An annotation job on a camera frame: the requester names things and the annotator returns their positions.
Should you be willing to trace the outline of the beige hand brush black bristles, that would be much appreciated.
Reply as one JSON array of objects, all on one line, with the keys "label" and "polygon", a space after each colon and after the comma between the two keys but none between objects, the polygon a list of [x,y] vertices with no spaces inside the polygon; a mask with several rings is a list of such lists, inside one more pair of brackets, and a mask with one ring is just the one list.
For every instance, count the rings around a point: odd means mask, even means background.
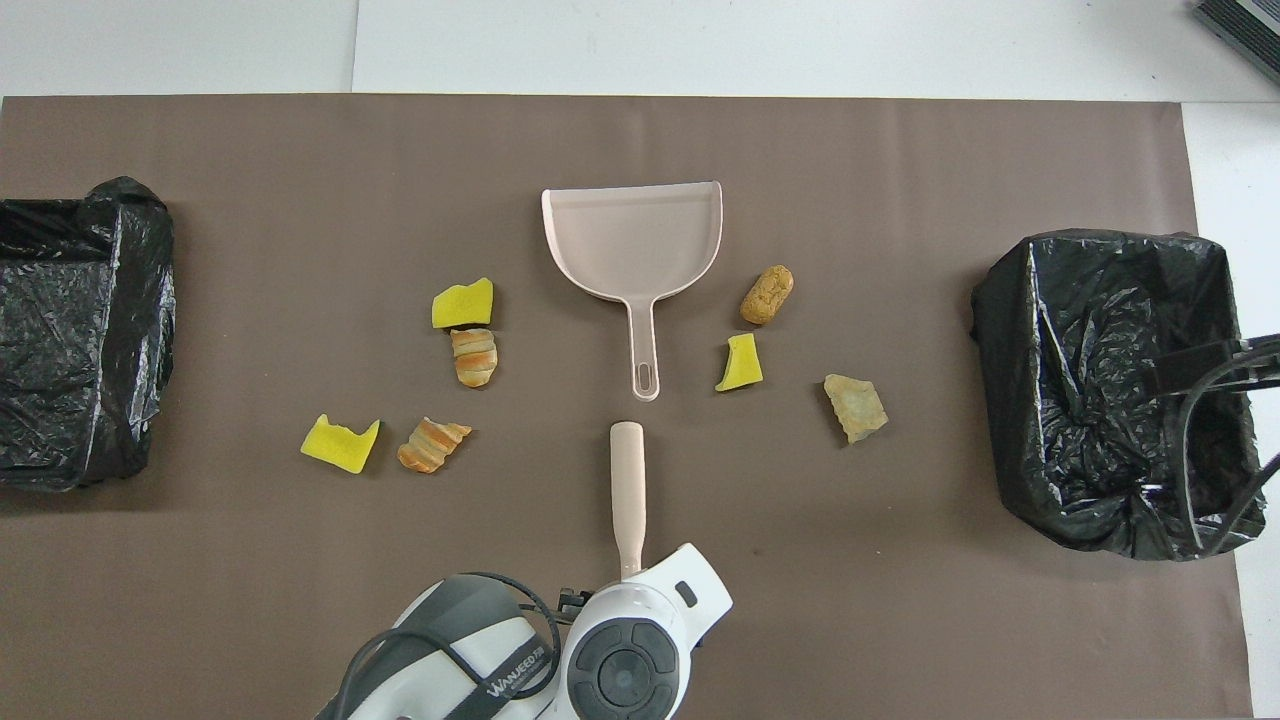
[{"label": "beige hand brush black bristles", "polygon": [[636,421],[611,427],[611,511],[620,556],[620,578],[643,570],[646,537],[646,466],[644,430]]}]

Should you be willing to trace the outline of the orange striped croissant piece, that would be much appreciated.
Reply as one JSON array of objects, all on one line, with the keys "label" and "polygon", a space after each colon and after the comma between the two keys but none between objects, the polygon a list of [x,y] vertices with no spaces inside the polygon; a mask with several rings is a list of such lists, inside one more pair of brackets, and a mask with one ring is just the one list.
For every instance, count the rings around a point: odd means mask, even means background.
[{"label": "orange striped croissant piece", "polygon": [[458,423],[439,423],[424,416],[402,443],[396,457],[399,464],[416,473],[433,474],[472,433],[472,427]]}]

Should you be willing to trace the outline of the pale striped croissant piece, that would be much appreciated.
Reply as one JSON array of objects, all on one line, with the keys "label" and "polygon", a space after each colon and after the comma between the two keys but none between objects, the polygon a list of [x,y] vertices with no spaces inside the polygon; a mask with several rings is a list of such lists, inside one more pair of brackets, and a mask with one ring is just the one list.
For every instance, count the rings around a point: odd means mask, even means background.
[{"label": "pale striped croissant piece", "polygon": [[449,337],[458,382],[474,389],[486,386],[499,364],[495,334],[470,328],[451,329]]}]

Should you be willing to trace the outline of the notched yellow sponge piece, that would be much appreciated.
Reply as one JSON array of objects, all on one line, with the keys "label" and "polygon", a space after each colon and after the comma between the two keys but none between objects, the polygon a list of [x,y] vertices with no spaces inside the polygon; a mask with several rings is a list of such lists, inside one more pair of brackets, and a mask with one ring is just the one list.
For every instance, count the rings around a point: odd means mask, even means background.
[{"label": "notched yellow sponge piece", "polygon": [[381,420],[375,420],[364,432],[356,433],[321,414],[303,438],[300,452],[358,475],[369,461],[380,429]]}]

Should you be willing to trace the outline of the small yellow sponge piece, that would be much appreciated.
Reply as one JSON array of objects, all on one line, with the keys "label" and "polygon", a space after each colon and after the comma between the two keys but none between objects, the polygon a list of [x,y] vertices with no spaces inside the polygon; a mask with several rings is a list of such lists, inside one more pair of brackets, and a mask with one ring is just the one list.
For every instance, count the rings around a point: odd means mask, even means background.
[{"label": "small yellow sponge piece", "polygon": [[724,373],[716,384],[716,392],[728,392],[764,380],[764,373],[753,333],[731,336],[727,340]]}]

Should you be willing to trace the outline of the stepped yellow sponge piece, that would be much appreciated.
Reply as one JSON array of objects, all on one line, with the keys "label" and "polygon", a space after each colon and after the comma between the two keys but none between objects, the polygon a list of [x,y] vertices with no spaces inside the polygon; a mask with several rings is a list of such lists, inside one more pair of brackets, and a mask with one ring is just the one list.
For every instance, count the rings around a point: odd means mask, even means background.
[{"label": "stepped yellow sponge piece", "polygon": [[495,286],[488,277],[481,277],[471,284],[453,284],[433,299],[431,327],[453,329],[463,325],[489,325],[494,301]]}]

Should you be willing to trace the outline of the beige bread chunk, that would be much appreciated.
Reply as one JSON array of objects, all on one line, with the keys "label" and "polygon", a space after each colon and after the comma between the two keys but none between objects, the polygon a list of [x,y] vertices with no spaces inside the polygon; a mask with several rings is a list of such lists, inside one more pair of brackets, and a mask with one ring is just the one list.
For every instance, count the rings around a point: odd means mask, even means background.
[{"label": "beige bread chunk", "polygon": [[890,421],[873,382],[828,374],[823,388],[849,445],[865,439]]}]

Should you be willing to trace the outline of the brown oval bread roll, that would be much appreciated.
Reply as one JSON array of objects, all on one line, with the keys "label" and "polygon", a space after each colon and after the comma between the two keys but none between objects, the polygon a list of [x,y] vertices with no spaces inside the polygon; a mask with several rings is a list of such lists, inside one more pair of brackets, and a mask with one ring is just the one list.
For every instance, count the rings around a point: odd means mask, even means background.
[{"label": "brown oval bread roll", "polygon": [[745,293],[739,315],[754,325],[773,322],[795,287],[792,272],[782,264],[765,268]]}]

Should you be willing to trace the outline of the pink plastic dustpan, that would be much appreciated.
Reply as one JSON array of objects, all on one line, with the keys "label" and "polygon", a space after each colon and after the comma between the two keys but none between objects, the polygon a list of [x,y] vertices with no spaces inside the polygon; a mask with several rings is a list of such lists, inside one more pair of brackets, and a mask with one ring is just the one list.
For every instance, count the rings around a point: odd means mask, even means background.
[{"label": "pink plastic dustpan", "polygon": [[543,190],[540,204],[561,273],[584,292],[625,306],[631,392],[654,401],[660,393],[654,306],[714,264],[723,232],[721,183]]}]

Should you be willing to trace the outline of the black bag lined bin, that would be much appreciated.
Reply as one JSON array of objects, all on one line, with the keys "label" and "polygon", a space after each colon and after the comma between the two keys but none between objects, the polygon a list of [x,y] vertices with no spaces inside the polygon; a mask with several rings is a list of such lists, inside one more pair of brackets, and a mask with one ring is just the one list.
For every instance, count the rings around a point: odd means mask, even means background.
[{"label": "black bag lined bin", "polygon": [[1265,529],[1251,391],[1280,334],[1242,336],[1225,250],[1189,234],[1032,236],[972,292],[998,492],[1056,543],[1138,560]]},{"label": "black bag lined bin", "polygon": [[0,488],[136,475],[173,370],[175,227],[123,176],[0,200]]}]

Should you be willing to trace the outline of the brown table mat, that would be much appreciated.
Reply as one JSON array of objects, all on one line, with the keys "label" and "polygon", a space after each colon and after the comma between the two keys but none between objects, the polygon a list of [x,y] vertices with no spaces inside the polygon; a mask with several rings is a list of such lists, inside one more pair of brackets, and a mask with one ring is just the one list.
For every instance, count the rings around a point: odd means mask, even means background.
[{"label": "brown table mat", "polygon": [[[645,428],[652,560],[694,543],[731,612],[684,720],[1251,712],[1231,557],[1065,550],[998,498],[970,292],[1046,231],[1197,229],[1175,104],[278,95],[9,97],[0,199],[129,176],[175,222],[148,466],[0,489],[0,720],[310,719],[456,571],[553,598],[618,575],[608,429]],[[543,190],[717,181],[709,272],[623,305],[556,265]],[[795,287],[767,325],[759,274]],[[454,373],[433,299],[488,277],[499,364]],[[764,380],[716,392],[753,333]],[[890,421],[849,445],[828,374]],[[358,475],[303,456],[364,432]],[[433,474],[424,416],[472,427]]]}]

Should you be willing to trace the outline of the dark grey ribbed device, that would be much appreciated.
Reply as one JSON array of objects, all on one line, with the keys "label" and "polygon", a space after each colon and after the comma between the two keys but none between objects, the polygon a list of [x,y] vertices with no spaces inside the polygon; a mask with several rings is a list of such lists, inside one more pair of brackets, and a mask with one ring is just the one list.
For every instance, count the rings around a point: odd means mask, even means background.
[{"label": "dark grey ribbed device", "polygon": [[1280,85],[1280,0],[1199,0],[1192,15]]}]

